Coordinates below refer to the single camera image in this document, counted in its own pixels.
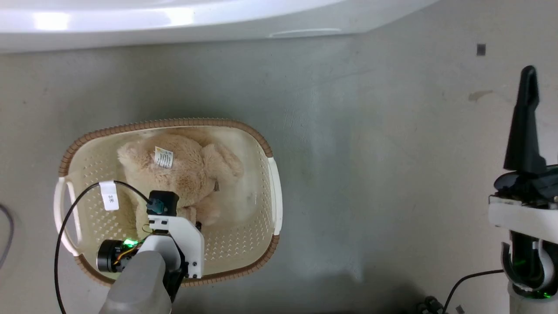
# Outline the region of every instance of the brown basket rim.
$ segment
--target brown basket rim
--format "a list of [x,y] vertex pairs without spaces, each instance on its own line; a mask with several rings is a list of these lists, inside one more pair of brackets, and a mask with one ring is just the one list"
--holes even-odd
[[[273,157],[273,152],[271,151],[271,147],[267,143],[266,139],[254,128],[242,122],[227,120],[227,119],[206,119],[206,118],[177,118],[177,119],[153,120],[153,121],[130,123],[126,125],[109,127],[106,129],[96,130],[85,134],[84,136],[75,140],[74,143],[70,145],[70,147],[68,147],[68,149],[66,150],[66,153],[64,154],[64,156],[62,157],[62,161],[60,162],[58,175],[60,177],[65,177],[68,175],[68,171],[70,169],[70,163],[75,153],[78,151],[80,147],[82,147],[85,143],[89,142],[90,140],[94,140],[99,137],[109,136],[112,134],[133,132],[138,130],[157,129],[162,127],[187,127],[187,126],[222,126],[222,127],[233,127],[235,129],[240,129],[252,135],[252,137],[254,137],[254,139],[262,147],[263,152],[268,158]],[[200,279],[187,279],[184,282],[182,282],[182,286],[183,287],[200,286],[202,284],[221,282],[224,280],[239,278],[247,274],[251,274],[256,270],[262,268],[270,260],[271,256],[275,252],[275,249],[277,248],[278,243],[279,243],[279,235],[273,235],[271,237],[270,245],[268,246],[267,250],[254,263],[242,268],[229,270],[227,272],[221,272],[221,273],[203,276]],[[115,281],[114,279],[101,275],[94,267],[92,267],[89,264],[89,262],[85,259],[83,254],[80,254],[79,256],[75,256],[74,259],[77,265],[79,266],[79,268],[89,278],[93,279],[94,281],[104,286],[111,286],[114,283]]]

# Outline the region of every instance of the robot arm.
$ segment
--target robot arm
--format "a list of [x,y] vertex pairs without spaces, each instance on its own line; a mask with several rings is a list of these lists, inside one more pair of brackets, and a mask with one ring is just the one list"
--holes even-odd
[[173,216],[178,196],[152,191],[150,201],[154,206],[147,212],[153,233],[139,243],[139,249],[130,250],[118,240],[105,240],[99,248],[99,270],[122,272],[101,314],[169,314],[182,280],[201,278],[204,238],[189,220]]
[[489,197],[492,224],[509,229],[502,267],[509,279],[511,314],[558,313],[558,165],[539,155],[535,120],[537,74],[521,73],[504,168]]

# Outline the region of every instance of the floor stain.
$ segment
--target floor stain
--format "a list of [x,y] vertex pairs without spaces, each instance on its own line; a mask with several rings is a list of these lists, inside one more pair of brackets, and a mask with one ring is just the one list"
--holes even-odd
[[470,102],[478,102],[481,97],[486,96],[488,94],[492,94],[492,93],[494,93],[493,90],[477,91],[477,92],[471,93],[471,94],[469,94],[469,101]]

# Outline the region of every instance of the green led light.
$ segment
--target green led light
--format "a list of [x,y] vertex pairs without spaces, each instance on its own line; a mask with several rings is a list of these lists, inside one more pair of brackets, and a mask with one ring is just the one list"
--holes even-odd
[[127,246],[129,248],[133,248],[137,244],[138,244],[138,241],[134,241],[134,240],[130,240],[130,239],[126,239],[126,240],[124,240],[124,243],[122,243],[122,245]]

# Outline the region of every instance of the black plastic part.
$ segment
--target black plastic part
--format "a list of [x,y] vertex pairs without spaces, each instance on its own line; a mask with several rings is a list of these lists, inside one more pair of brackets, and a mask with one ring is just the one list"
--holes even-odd
[[182,284],[184,276],[188,276],[188,262],[184,261],[185,257],[182,251],[180,251],[180,249],[178,251],[180,254],[180,260],[182,260],[180,268],[173,272],[165,272],[165,276],[163,277],[163,285],[171,298],[171,302],[174,302],[176,293]]
[[424,303],[417,304],[416,312],[417,314],[432,314]]
[[517,199],[532,207],[548,208],[548,203],[554,202],[554,197],[558,196],[558,165],[547,166],[546,172],[538,175],[522,175],[519,172],[503,174],[496,179],[494,187],[498,190],[498,197]]
[[424,299],[424,303],[428,310],[435,314],[442,314],[444,306],[433,296],[428,296]]
[[176,216],[176,204],[180,197],[170,191],[151,191],[147,205],[148,215]]
[[97,252],[97,268],[101,272],[116,273],[118,271],[114,264],[116,257],[120,254],[123,241],[104,240]]
[[514,231],[511,231],[511,237],[512,254],[509,252],[510,245],[502,243],[504,271],[514,283],[523,284],[532,289],[540,287],[545,279],[545,273],[539,257],[540,252],[537,248],[533,248],[533,242],[537,242],[538,239]]
[[[509,245],[505,245],[507,246],[507,248],[503,248],[503,250],[509,252]],[[547,252],[547,254],[549,255],[550,259],[552,260],[553,265],[558,264],[558,245],[554,244],[554,243],[550,243],[547,241],[544,241],[542,244],[544,250]],[[508,269],[509,268],[509,264],[506,263],[504,264],[504,269]],[[518,283],[522,283],[521,281],[516,281],[514,279],[514,275],[517,276],[516,273],[513,273],[512,276],[510,276],[510,273],[508,272],[508,270],[506,270],[506,273],[508,275],[508,277],[513,281],[513,282],[518,282]],[[529,298],[529,299],[546,299],[549,296],[554,296],[557,294],[558,292],[558,280],[552,280],[551,283],[538,291],[525,291],[519,287],[517,287],[516,285],[513,285],[513,290],[522,297],[525,298]]]
[[537,71],[532,65],[521,71],[517,103],[513,110],[504,168],[520,173],[546,171],[546,160],[538,153],[535,110],[539,102]]

